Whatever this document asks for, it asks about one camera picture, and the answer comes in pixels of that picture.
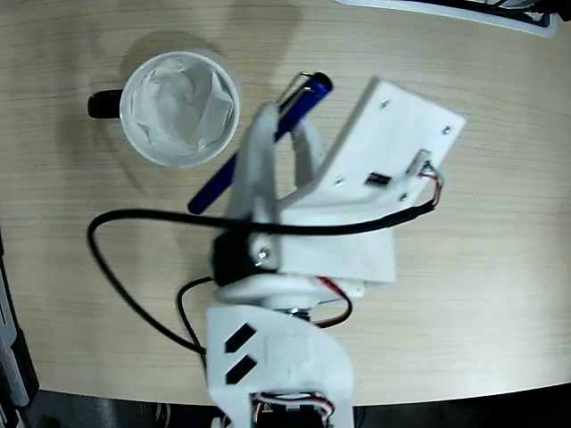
screw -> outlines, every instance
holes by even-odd
[[[270,255],[269,248],[262,248],[258,252],[258,260],[268,259]]]

tissue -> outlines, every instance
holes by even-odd
[[[131,98],[133,119],[149,144],[178,156],[199,152],[221,138],[233,108],[218,74],[191,57],[158,63]]]

black wire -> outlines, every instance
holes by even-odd
[[[97,241],[95,239],[95,230],[102,224],[102,223],[97,222],[98,218],[95,218],[91,222],[89,227],[87,228],[87,244],[89,245],[89,249],[91,250],[91,253],[93,254],[95,262],[99,265],[99,268],[103,271],[103,274],[105,275],[107,280],[111,283],[111,285],[113,286],[115,291],[141,318],[144,319],[144,321],[146,321],[148,324],[150,324],[155,330],[164,334],[169,339],[171,339],[175,343],[178,343],[180,346],[187,348],[188,350],[191,350],[193,352],[197,352],[199,354],[204,354],[206,352],[206,350],[203,347],[196,346],[194,343],[191,343],[191,342],[183,339],[178,334],[173,333],[167,327],[162,325],[151,314],[149,314],[146,310],[144,310],[131,297],[131,295],[128,293],[128,291],[125,289],[125,287],[123,287],[123,285],[121,284],[121,282],[119,281],[117,276],[115,276],[115,274],[113,273],[113,271],[111,270],[111,268],[109,267],[107,262],[105,261],[105,258],[103,257],[103,254],[101,253],[101,250],[99,249],[99,245],[97,244]]]
[[[87,245],[93,254],[95,262],[99,265],[103,274],[119,294],[119,296],[141,317],[150,324],[159,333],[162,333],[180,346],[187,348],[200,355],[204,355],[206,350],[202,346],[189,342],[183,339],[178,334],[173,333],[159,321],[157,321],[151,314],[149,314],[143,307],[141,307],[128,293],[125,287],[120,283],[117,276],[113,273],[110,266],[107,264],[97,240],[95,239],[95,231],[98,227],[105,223],[121,219],[146,219],[146,220],[160,220],[168,221],[171,223],[182,223],[196,226],[217,227],[222,229],[234,228],[238,231],[245,232],[261,232],[266,234],[279,234],[279,235],[316,235],[316,236],[332,236],[332,235],[354,235],[363,234],[366,232],[373,232],[375,230],[393,227],[411,221],[423,214],[433,211],[435,208],[434,201],[428,201],[417,207],[410,207],[406,210],[401,210],[378,218],[376,220],[366,221],[352,225],[342,226],[294,226],[294,225],[279,225],[275,223],[253,223],[248,220],[240,220],[235,218],[218,218],[208,216],[193,216],[180,212],[162,211],[162,210],[114,210],[108,211],[94,218],[89,227],[87,228]]]
[[[279,225],[276,223],[255,223],[249,220],[238,218],[222,218],[210,216],[193,216],[182,212],[163,211],[163,210],[143,210],[143,209],[124,209],[113,210],[100,214],[94,218],[87,230],[87,237],[93,235],[94,231],[101,225],[116,220],[159,220],[168,221],[170,223],[182,223],[186,225],[196,225],[203,227],[216,227],[220,229],[235,229],[242,232],[259,232],[263,234],[276,235],[314,235],[314,236],[334,236],[334,235],[355,235],[365,234],[366,232],[374,232],[379,229],[398,226],[402,223],[414,220],[433,211],[435,208],[434,201],[428,201],[417,207],[407,208],[389,214],[382,218],[365,221],[363,223],[355,223],[351,225],[341,226],[295,226],[295,225]]]
[[[327,285],[331,289],[333,289],[332,291],[336,292],[338,295],[340,295],[347,302],[347,309],[345,310],[345,312],[342,315],[340,315],[338,317],[324,319],[323,321],[318,321],[317,323],[315,323],[315,325],[317,325],[318,327],[321,327],[321,328],[329,328],[329,327],[333,327],[335,325],[340,325],[341,323],[344,323],[345,321],[347,321],[349,319],[349,317],[353,313],[353,302],[351,301],[351,299],[349,299],[349,296],[339,287],[339,285],[337,285],[336,283],[334,283],[330,279],[320,277],[319,280],[326,282]]]
[[[198,336],[196,335],[196,333],[194,332],[194,328],[192,327],[192,325],[190,324],[190,321],[188,320],[188,316],[186,315],[186,311],[185,311],[185,303],[183,301],[183,298],[185,297],[185,293],[190,290],[191,288],[196,287],[197,285],[200,284],[205,284],[205,283],[209,283],[210,281],[213,281],[213,278],[211,276],[205,276],[204,278],[199,278],[199,279],[195,279],[194,281],[191,281],[190,283],[186,284],[185,286],[183,286],[180,290],[178,290],[177,292],[177,309],[178,309],[178,314],[180,315],[180,318],[182,319],[183,324],[186,327],[186,330],[188,331],[188,335],[190,336],[190,338],[193,340],[194,344],[196,346],[198,346],[199,348],[202,348],[202,344],[200,343],[200,340],[198,339]],[[206,355],[205,353],[201,353],[200,354],[200,359],[203,362],[203,368],[204,371],[206,371]]]

white mug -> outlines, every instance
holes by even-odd
[[[145,76],[159,62],[170,57],[189,56],[198,59],[214,70],[234,101],[234,108],[222,136],[208,144],[201,151],[185,156],[161,152],[153,147],[146,132],[138,125],[131,114],[131,99],[133,92],[139,88]],[[94,119],[120,119],[123,132],[131,145],[149,161],[165,167],[193,167],[209,161],[228,145],[236,132],[240,119],[241,90],[236,72],[228,61],[221,55],[207,49],[196,48],[187,51],[173,51],[154,56],[140,65],[128,78],[123,89],[113,89],[98,92],[89,97],[87,112]]]

wood grain surface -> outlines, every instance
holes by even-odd
[[[199,359],[106,283],[85,233],[110,209],[184,210],[258,105],[301,70],[335,91],[312,114],[331,142],[373,74],[468,119],[438,211],[396,232],[399,282],[333,330],[355,403],[452,399],[571,381],[571,26],[553,38],[333,0],[6,0],[0,13],[0,226],[17,314],[43,388],[210,403]],[[192,169],[153,165],[90,94],[150,56],[209,47],[237,69],[231,145]],[[280,191],[292,155],[279,148]],[[220,214],[226,198],[210,210]],[[100,234],[129,290],[183,333],[174,306],[208,274],[207,229],[123,222]],[[186,307],[204,334],[213,285]]]

